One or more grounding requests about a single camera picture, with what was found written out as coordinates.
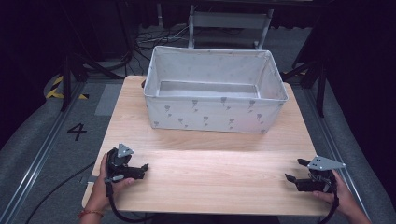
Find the white plastic basket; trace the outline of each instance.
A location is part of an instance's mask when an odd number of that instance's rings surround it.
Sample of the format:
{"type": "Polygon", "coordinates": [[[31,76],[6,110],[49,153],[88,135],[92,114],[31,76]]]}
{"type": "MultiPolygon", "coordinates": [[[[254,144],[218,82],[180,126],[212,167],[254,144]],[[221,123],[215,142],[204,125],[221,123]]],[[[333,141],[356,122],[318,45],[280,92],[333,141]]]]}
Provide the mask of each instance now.
{"type": "Polygon", "coordinates": [[[289,100],[268,50],[156,47],[144,89],[152,128],[267,133],[289,100]]]}

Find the wooden tabletop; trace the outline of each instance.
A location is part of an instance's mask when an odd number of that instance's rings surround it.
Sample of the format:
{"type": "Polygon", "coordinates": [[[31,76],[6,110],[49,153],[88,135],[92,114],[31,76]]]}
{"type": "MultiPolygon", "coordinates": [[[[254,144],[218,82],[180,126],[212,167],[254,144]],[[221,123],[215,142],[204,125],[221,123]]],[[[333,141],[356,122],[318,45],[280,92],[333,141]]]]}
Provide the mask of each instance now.
{"type": "MultiPolygon", "coordinates": [[[[149,163],[143,180],[117,199],[119,210],[252,215],[327,215],[330,207],[297,191],[285,173],[307,178],[297,159],[316,152],[289,84],[290,99],[268,133],[152,129],[141,82],[127,77],[92,175],[119,143],[134,150],[130,166],[149,163]]],[[[89,184],[82,204],[92,191],[89,184]]]]}

